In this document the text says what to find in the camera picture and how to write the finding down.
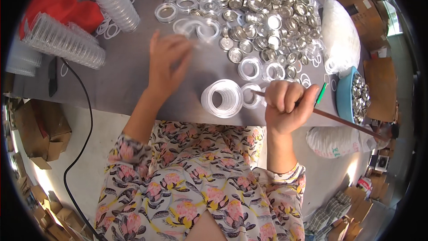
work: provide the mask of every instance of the concrete floor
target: concrete floor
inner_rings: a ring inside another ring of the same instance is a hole
[[[62,105],[72,129],[67,150],[58,160],[49,162],[51,170],[40,170],[25,153],[21,153],[25,168],[33,181],[47,192],[53,190],[65,207],[73,207],[65,186],[65,169],[80,153],[90,129],[89,110]],[[129,116],[93,110],[94,127],[91,138],[81,158],[67,174],[68,187],[83,213],[94,221],[102,182],[104,163]],[[306,191],[303,198],[303,220],[325,204],[339,189],[355,184],[367,168],[369,153],[354,153],[340,158],[326,159],[317,156],[307,145],[305,136],[310,127],[301,127],[293,132],[293,146],[300,164],[306,167]],[[266,149],[263,149],[259,167],[266,167]]]

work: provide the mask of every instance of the black cable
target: black cable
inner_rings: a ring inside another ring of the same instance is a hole
[[[64,185],[66,187],[67,193],[70,196],[70,198],[72,199],[72,202],[74,204],[74,206],[76,207],[76,209],[78,210],[80,216],[82,217],[82,219],[85,221],[86,225],[89,227],[89,229],[91,230],[91,232],[95,235],[95,237],[99,240],[99,241],[107,241],[104,236],[100,236],[95,229],[92,227],[92,225],[88,222],[88,220],[86,219],[85,215],[83,215],[83,212],[80,210],[80,207],[78,206],[77,202],[74,200],[74,197],[72,195],[72,193],[70,192],[70,189],[68,188],[67,185],[67,173],[68,171],[74,166],[74,164],[79,160],[80,156],[82,155],[83,151],[85,150],[86,144],[89,141],[89,138],[91,137],[91,133],[92,133],[92,127],[93,127],[93,119],[92,119],[92,108],[91,108],[91,102],[89,101],[89,96],[88,96],[88,92],[86,91],[86,88],[82,82],[82,80],[79,78],[78,74],[76,74],[76,72],[74,72],[74,70],[68,65],[68,63],[64,60],[64,58],[60,58],[62,60],[62,62],[67,66],[67,68],[73,73],[73,75],[78,79],[78,81],[80,82],[80,84],[82,85],[82,88],[85,92],[86,95],[86,99],[88,100],[88,106],[89,106],[89,112],[91,113],[91,130],[89,131],[88,137],[86,138],[86,142],[83,145],[82,151],[80,152],[80,154],[78,155],[78,157],[73,161],[73,163],[68,166],[68,168],[66,169],[66,171],[64,172]]]

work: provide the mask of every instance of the person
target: person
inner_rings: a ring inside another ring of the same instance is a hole
[[[115,241],[304,240],[305,167],[291,132],[311,115],[319,86],[270,83],[261,169],[263,127],[155,120],[184,79],[192,47],[183,35],[154,33],[148,87],[108,155],[97,233]]]
[[[391,139],[398,138],[400,133],[400,125],[396,123],[383,122],[381,123],[380,126],[374,127],[373,131],[389,139],[388,141],[385,142],[385,141],[382,141],[381,139],[374,137],[374,140],[376,141],[376,149],[382,150],[388,146]]]

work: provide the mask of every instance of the red cloth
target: red cloth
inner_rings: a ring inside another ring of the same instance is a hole
[[[24,38],[24,27],[31,28],[35,16],[47,13],[63,24],[74,22],[89,33],[92,33],[104,20],[99,6],[92,1],[77,0],[31,0],[19,26],[19,36]]]

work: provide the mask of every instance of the white plastic bag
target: white plastic bag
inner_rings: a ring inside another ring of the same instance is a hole
[[[317,155],[324,158],[369,152],[376,147],[372,136],[348,126],[314,127],[306,133],[306,141]]]
[[[358,68],[360,37],[348,12],[336,0],[324,1],[321,35],[326,47],[324,67],[327,74],[345,72],[352,66]]]

